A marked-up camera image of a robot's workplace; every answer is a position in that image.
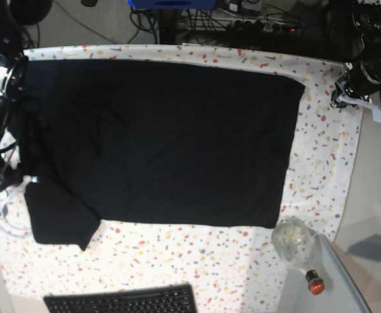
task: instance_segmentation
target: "confetti-patterned tablecloth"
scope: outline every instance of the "confetti-patterned tablecloth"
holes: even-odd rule
[[[299,107],[280,218],[296,215],[334,239],[343,215],[362,116],[361,110],[353,108],[329,108],[342,65],[193,45],[69,46],[25,53],[32,61],[181,62],[285,75],[302,82],[306,90]],[[29,226],[21,194],[8,205],[8,221],[19,228]],[[21,231],[0,223],[10,231]],[[271,244],[271,230],[116,221],[102,221],[85,252],[74,245],[39,245],[32,236],[20,239],[0,230],[0,263],[7,288],[16,295],[40,299],[51,293],[95,293],[189,282],[199,312],[274,312],[287,273]]]

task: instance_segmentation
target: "black fabric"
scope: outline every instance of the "black fabric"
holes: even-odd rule
[[[30,62],[26,82],[12,131],[40,179],[25,193],[37,242],[85,249],[100,219],[275,226],[300,83],[92,60]]]

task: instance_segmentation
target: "floor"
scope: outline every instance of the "floor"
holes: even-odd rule
[[[80,1],[59,0],[75,18],[112,41],[126,43],[136,29],[124,0],[102,0],[95,8]],[[296,0],[273,4],[290,9]],[[70,19],[57,5],[41,22],[41,47],[106,44],[107,40]],[[36,29],[30,29],[34,40]],[[153,43],[141,32],[133,43]],[[335,249],[374,313],[381,313],[381,125],[365,112],[358,155]]]

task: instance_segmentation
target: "bottle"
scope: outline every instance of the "bottle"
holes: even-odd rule
[[[311,293],[322,293],[324,281],[314,269],[315,240],[308,227],[296,217],[288,218],[276,225],[271,241],[287,266],[305,275]]]

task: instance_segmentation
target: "black keyboard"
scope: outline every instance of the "black keyboard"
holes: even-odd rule
[[[50,313],[196,313],[191,285],[44,297]]]

